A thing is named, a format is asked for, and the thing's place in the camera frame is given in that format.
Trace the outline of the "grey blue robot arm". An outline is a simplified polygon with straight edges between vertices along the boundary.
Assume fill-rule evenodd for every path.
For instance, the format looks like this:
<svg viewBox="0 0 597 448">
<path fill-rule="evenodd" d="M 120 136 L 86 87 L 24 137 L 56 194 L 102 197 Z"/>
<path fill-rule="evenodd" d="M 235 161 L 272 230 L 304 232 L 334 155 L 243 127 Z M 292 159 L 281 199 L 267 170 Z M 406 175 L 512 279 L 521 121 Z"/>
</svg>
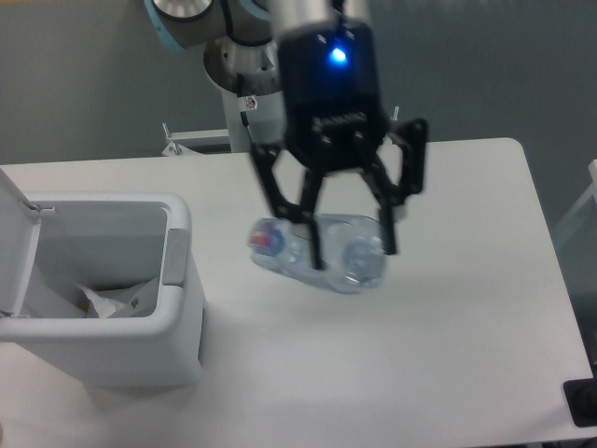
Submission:
<svg viewBox="0 0 597 448">
<path fill-rule="evenodd" d="M 315 209 L 325 178 L 357 172 L 378 204 L 382 247 L 423 190 L 428 127 L 382 107 L 364 1 L 149 1 L 162 42 L 204 45 L 232 150 L 248 152 L 271 213 L 300 227 L 321 269 Z"/>
</svg>

